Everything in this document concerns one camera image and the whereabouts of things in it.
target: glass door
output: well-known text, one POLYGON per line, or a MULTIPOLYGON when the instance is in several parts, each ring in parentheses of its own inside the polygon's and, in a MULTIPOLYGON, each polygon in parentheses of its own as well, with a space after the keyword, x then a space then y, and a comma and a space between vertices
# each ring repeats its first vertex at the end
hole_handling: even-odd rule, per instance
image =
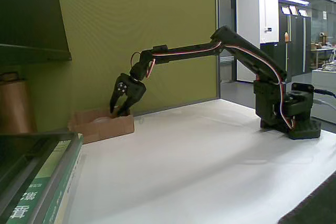
MULTIPOLYGON (((217 0, 217 27, 228 26, 236 31, 236 0, 217 0)), ((235 58, 226 50, 219 55, 219 82, 236 80, 235 58)))

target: door frame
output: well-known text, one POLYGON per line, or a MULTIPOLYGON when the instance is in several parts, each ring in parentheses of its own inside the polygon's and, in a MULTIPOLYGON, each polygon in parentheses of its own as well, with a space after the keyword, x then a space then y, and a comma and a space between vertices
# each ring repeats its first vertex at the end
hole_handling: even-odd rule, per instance
MULTIPOLYGON (((215 0, 215 6, 216 6, 216 29, 219 29, 219 0, 215 0)), ((236 0, 231 0, 231 12, 232 12, 232 27, 233 30, 236 32, 237 31, 237 7, 236 7, 236 0)), ((217 70, 217 98, 221 98, 221 85, 220 85, 220 75, 221 75, 221 70, 220 70, 221 64, 220 64, 220 59, 219 55, 216 56, 216 70, 217 70)), ((236 81, 237 80, 237 59, 235 58, 232 62, 232 80, 236 81)))

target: cable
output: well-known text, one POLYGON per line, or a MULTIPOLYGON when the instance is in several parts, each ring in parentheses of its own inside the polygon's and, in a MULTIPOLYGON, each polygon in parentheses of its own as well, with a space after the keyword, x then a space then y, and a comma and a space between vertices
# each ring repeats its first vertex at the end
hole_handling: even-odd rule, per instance
POLYGON ((170 53, 160 53, 160 54, 152 54, 153 56, 172 56, 172 55, 187 55, 187 54, 195 54, 197 52, 208 52, 211 50, 216 49, 222 44, 221 41, 219 41, 214 47, 208 48, 208 49, 201 49, 201 50, 195 50, 195 51, 187 51, 187 52, 170 52, 170 53))
POLYGON ((327 103, 325 101, 319 100, 319 99, 313 99, 313 103, 318 104, 318 105, 326 105, 336 110, 336 107, 334 105, 327 103))
POLYGON ((141 55, 140 52, 134 52, 134 53, 132 54, 132 56, 131 56, 131 68, 133 68, 133 57, 134 57, 135 54, 139 54, 139 55, 141 55))
POLYGON ((334 94, 333 92, 331 92, 329 90, 325 90, 325 89, 314 89, 314 93, 317 93, 317 94, 326 94, 326 95, 330 95, 330 96, 336 98, 336 94, 334 94))
POLYGON ((274 72, 274 74, 276 75, 276 77, 278 79, 278 83, 275 83, 275 84, 280 86, 280 114, 281 114, 281 117, 282 117, 282 119, 285 121, 285 123, 287 124, 287 126, 291 130, 294 129, 295 120, 291 119, 291 122, 289 122, 287 120, 287 118, 283 114, 284 95, 285 94, 284 94, 284 89, 283 89, 284 86, 282 84, 282 80, 281 80, 280 74, 278 74, 278 72, 274 69, 274 67, 271 64, 269 64, 266 60, 264 60, 263 58, 259 57, 258 55, 256 55, 255 53, 251 52, 250 50, 247 50, 245 48, 241 48, 240 46, 234 46, 234 45, 224 45, 224 47, 235 48, 235 49, 238 49, 238 50, 240 50, 242 52, 245 52, 245 53, 249 54, 250 56, 252 56, 254 58, 257 58, 258 60, 260 60, 261 62, 263 62, 264 64, 266 64, 274 72))
POLYGON ((146 78, 149 78, 149 76, 151 75, 151 72, 154 68, 154 65, 155 65, 155 59, 153 59, 152 63, 151 63, 151 66, 149 67, 149 70, 147 70, 147 73, 146 73, 146 78))
MULTIPOLYGON (((186 55, 186 54, 195 54, 197 52, 208 52, 211 50, 216 49, 217 47, 219 47, 222 44, 221 41, 219 41, 214 47, 212 48, 208 48, 208 49, 201 49, 201 50, 195 50, 195 51, 186 51, 186 52, 171 52, 171 53, 160 53, 160 54, 152 54, 153 56, 172 56, 172 55, 186 55)), ((152 64, 149 68, 149 70, 147 70, 146 73, 146 77, 148 78, 151 75, 151 72, 153 70, 153 67, 155 65, 155 59, 153 59, 152 64)))
MULTIPOLYGON (((214 50, 216 49, 217 47, 219 47, 220 45, 222 44, 221 41, 219 41, 214 47, 212 48, 209 48, 209 49, 202 49, 202 50, 196 50, 196 51, 187 51, 187 52, 172 52, 172 53, 162 53, 162 54, 153 54, 153 56, 172 56, 172 55, 184 55, 184 54, 194 54, 194 53, 197 53, 197 52, 207 52, 207 51, 211 51, 211 50, 214 50)), ((258 55, 256 55, 255 53, 247 50, 247 49, 244 49, 244 48, 241 48, 239 46, 234 46, 234 45, 225 45, 225 47, 228 47, 228 48, 236 48, 242 52, 245 52, 249 55, 251 55, 252 57, 260 60, 261 62, 263 62, 264 64, 266 64, 273 72, 274 74, 276 75, 277 79, 278 79, 278 83, 275 83, 276 85, 279 85, 280 86, 280 114, 281 114, 281 117, 282 119, 285 121, 285 123, 287 124, 287 126, 292 130, 295 126, 295 119, 291 119, 291 122, 289 122, 286 117, 284 116, 283 114, 283 104, 284 104, 284 87, 282 85, 282 80, 281 80, 281 76, 278 74, 278 72, 274 69, 274 67, 269 64, 267 61, 265 61, 263 58, 259 57, 258 55)))

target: black cable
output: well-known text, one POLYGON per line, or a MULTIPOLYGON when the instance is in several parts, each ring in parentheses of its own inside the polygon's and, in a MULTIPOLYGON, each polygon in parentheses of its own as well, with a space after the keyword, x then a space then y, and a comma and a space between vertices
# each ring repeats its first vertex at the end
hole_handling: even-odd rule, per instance
POLYGON ((332 96, 332 97, 335 97, 335 99, 336 99, 336 94, 334 94, 333 92, 331 92, 331 91, 329 91, 329 90, 325 90, 325 89, 314 89, 314 93, 330 95, 330 96, 332 96))
POLYGON ((139 55, 141 55, 140 52, 134 52, 134 53, 132 54, 132 56, 131 56, 131 68, 133 68, 133 57, 134 57, 135 54, 139 54, 139 55))

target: fluorescent light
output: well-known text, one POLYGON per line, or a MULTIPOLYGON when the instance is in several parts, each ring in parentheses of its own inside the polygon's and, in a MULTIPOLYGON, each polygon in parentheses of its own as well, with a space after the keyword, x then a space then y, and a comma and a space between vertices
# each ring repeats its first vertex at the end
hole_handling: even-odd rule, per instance
POLYGON ((289 1, 289 2, 293 2, 293 3, 298 3, 301 5, 309 5, 310 3, 307 1, 303 1, 303 0, 284 0, 284 1, 289 1))

